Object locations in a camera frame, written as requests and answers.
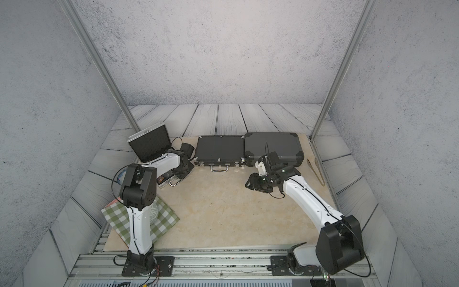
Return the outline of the large dark grey poker case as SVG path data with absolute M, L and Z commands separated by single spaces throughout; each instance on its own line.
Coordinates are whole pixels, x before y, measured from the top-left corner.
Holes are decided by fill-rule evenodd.
M 254 167 L 255 162 L 265 154 L 276 152 L 286 165 L 301 166 L 304 152 L 299 136 L 288 132 L 253 132 L 244 136 L 245 164 Z

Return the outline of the medium black poker case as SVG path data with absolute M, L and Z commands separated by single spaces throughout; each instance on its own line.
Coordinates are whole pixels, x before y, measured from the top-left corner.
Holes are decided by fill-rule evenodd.
M 212 172 L 228 172 L 230 167 L 245 165 L 244 136 L 200 136 L 194 164 L 210 167 Z

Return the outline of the small silver poker case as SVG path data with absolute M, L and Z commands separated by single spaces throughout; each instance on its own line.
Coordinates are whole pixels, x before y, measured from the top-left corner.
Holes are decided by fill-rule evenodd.
M 141 166 L 157 169 L 159 186 L 178 185 L 183 179 L 177 178 L 173 170 L 179 166 L 179 156 L 173 154 L 176 150 L 164 122 L 154 124 L 128 137 L 127 143 L 137 155 Z

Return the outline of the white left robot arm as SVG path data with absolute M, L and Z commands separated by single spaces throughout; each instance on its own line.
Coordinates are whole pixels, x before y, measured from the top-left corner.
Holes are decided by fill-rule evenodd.
M 170 149 L 158 158 L 128 165 L 121 185 L 120 199 L 129 216 L 130 243 L 126 269 L 131 273 L 150 273 L 156 268 L 151 239 L 150 211 L 157 195 L 157 178 L 172 171 L 176 177 L 193 169 L 194 147 L 183 143 L 179 150 Z

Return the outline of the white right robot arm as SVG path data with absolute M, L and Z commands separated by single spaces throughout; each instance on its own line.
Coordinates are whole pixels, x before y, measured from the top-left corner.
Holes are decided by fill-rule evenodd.
M 316 244 L 300 243 L 289 250 L 291 273 L 297 275 L 300 268 L 316 265 L 334 275 L 367 258 L 359 221 L 322 199 L 296 167 L 282 163 L 275 152 L 260 157 L 255 167 L 258 171 L 250 175 L 246 188 L 267 194 L 278 188 L 298 204 L 319 232 Z

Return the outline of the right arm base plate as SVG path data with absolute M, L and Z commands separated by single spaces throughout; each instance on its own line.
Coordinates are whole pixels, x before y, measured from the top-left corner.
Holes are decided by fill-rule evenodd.
M 320 276 L 322 271 L 316 265 L 300 265 L 291 255 L 274 255 L 270 257 L 267 270 L 273 276 Z

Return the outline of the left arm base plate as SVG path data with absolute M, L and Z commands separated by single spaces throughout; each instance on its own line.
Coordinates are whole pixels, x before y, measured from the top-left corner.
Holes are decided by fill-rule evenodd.
M 126 259 L 121 275 L 123 277 L 171 277 L 175 257 L 149 257 L 140 259 L 133 257 Z

